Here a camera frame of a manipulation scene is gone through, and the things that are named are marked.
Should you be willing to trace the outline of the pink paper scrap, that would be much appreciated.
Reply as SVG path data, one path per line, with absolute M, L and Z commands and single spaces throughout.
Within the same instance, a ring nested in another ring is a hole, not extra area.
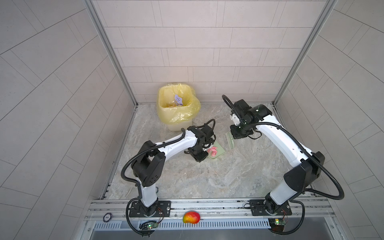
M 207 152 L 209 153 L 209 158 L 211 159 L 216 158 L 216 155 L 218 154 L 217 147 L 211 147 L 207 149 Z

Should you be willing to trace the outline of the light green dustpan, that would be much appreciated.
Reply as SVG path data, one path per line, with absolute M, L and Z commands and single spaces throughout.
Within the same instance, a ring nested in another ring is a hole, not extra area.
M 218 154 L 216 155 L 216 158 L 214 158 L 214 159 L 217 159 L 218 157 L 220 157 L 221 155 L 223 155 L 226 152 L 224 150 L 224 148 L 218 142 L 215 142 L 211 147 L 217 147 Z

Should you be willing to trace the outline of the white bin yellow bag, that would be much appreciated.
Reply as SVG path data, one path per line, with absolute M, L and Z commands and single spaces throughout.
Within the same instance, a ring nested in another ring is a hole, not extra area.
M 180 131 L 193 125 L 201 109 L 195 90 L 186 84 L 168 84 L 158 91 L 157 113 L 170 131 Z

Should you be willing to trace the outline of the purple paper scrap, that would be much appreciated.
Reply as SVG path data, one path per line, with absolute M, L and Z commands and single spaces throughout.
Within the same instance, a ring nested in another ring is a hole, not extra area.
M 183 99 L 178 95 L 175 95 L 175 105 L 176 106 L 183 106 L 184 105 Z

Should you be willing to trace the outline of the green white hand brush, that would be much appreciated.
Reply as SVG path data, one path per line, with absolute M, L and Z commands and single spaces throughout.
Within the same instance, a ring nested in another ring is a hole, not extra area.
M 231 134 L 231 132 L 227 132 L 226 136 L 227 136 L 227 139 L 228 139 L 228 143 L 229 143 L 230 149 L 234 149 L 235 143 L 234 143 L 233 135 Z

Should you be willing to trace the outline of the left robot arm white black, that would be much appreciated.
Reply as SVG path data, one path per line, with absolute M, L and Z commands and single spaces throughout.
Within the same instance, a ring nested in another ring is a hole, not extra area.
M 182 133 L 169 140 L 153 143 L 145 142 L 139 152 L 134 155 L 121 170 L 121 178 L 124 181 L 134 183 L 138 189 L 138 197 L 129 201 L 126 207 L 126 219 L 130 228 L 136 233 L 150 236 L 155 232 L 155 224 L 159 222 L 148 221 L 145 227 L 136 229 L 130 221 L 129 213 L 133 210 L 133 203 L 138 203 L 138 208 L 146 217 L 153 216 L 156 212 L 163 218 L 165 213 L 158 207 L 156 182 L 160 179 L 164 165 L 173 156 L 184 152 L 191 155 L 198 163 L 208 157 L 207 150 L 213 146 L 216 135 L 214 128 L 216 120 L 211 119 L 201 126 L 182 128 Z

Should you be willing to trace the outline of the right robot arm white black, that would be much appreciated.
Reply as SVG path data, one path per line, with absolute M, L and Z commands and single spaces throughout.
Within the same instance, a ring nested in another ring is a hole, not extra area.
M 244 100 L 233 103 L 227 96 L 222 96 L 224 102 L 231 109 L 230 126 L 233 138 L 250 138 L 258 132 L 272 141 L 272 143 L 286 157 L 292 169 L 284 174 L 283 181 L 265 196 L 264 202 L 257 206 L 251 204 L 252 209 L 262 209 L 270 216 L 282 213 L 287 216 L 285 207 L 288 203 L 305 206 L 297 201 L 303 193 L 311 192 L 332 200 L 342 200 L 345 192 L 337 179 L 324 167 L 325 156 L 321 152 L 313 152 L 302 145 L 287 129 L 285 129 L 265 105 L 250 107 Z M 337 195 L 330 195 L 309 188 L 309 185 L 324 173 L 338 190 Z

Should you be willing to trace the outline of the red yellow mango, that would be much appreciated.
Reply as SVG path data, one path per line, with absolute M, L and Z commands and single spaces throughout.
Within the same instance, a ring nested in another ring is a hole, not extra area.
M 201 220 L 201 216 L 199 213 L 195 211 L 189 211 L 183 216 L 183 223 L 185 224 L 197 224 Z

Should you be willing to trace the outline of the circuit board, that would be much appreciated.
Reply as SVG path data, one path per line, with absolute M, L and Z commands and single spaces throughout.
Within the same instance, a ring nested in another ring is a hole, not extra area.
M 268 219 L 270 224 L 270 231 L 282 233 L 285 229 L 286 221 L 283 219 Z
M 140 225 L 141 231 L 153 231 L 159 226 L 159 223 L 157 221 L 147 221 Z

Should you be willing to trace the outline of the right circuit board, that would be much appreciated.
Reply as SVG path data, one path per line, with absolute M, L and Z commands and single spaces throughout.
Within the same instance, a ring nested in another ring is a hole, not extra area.
M 283 219 L 268 219 L 270 224 L 270 231 L 282 233 L 285 229 L 286 221 Z

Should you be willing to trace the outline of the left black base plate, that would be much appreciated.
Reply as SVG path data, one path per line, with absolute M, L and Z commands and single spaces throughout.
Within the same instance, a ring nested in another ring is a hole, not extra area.
M 129 209 L 130 218 L 169 217 L 171 201 L 157 200 L 149 207 L 146 207 L 142 201 L 135 201 L 131 204 Z

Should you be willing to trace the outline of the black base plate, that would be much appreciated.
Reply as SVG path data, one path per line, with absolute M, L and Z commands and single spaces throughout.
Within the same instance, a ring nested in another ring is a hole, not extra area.
M 273 201 L 254 199 L 249 201 L 253 216 L 291 216 L 292 211 L 289 202 L 276 205 Z
M 129 209 L 130 218 L 169 217 L 171 201 L 157 200 L 149 207 L 146 207 L 142 201 L 135 201 L 131 204 Z

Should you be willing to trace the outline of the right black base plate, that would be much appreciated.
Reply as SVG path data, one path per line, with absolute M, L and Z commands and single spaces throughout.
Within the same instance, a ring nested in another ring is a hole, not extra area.
M 249 201 L 253 216 L 291 216 L 292 211 L 289 202 L 276 205 L 273 201 L 254 199 Z

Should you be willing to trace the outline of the black round token on rail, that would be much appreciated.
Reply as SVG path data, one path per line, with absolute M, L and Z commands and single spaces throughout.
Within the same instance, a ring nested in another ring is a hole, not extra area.
M 113 215 L 112 213 L 106 213 L 104 216 L 103 216 L 103 222 L 104 223 L 108 223 L 111 219 L 112 219 Z

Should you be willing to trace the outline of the aluminium rail frame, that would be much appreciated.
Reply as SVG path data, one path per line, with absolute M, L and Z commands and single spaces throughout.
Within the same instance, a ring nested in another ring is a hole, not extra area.
M 298 197 L 297 201 L 304 204 L 289 202 L 291 216 L 253 216 L 249 201 L 254 199 L 167 199 L 171 201 L 169 217 L 130 218 L 136 229 L 147 221 L 157 221 L 159 231 L 179 230 L 241 230 L 241 229 L 270 229 L 268 219 L 283 219 L 286 223 L 293 223 L 302 216 L 312 221 L 312 226 L 319 226 L 333 240 L 345 240 L 346 236 L 330 202 L 323 197 Z M 96 200 L 92 201 L 86 213 L 84 229 L 76 237 L 78 240 L 89 240 L 97 231 L 132 231 L 126 219 L 126 207 L 129 200 Z M 200 214 L 201 220 L 197 224 L 183 223 L 183 216 L 189 211 Z M 112 213 L 108 223 L 103 222 L 103 216 Z

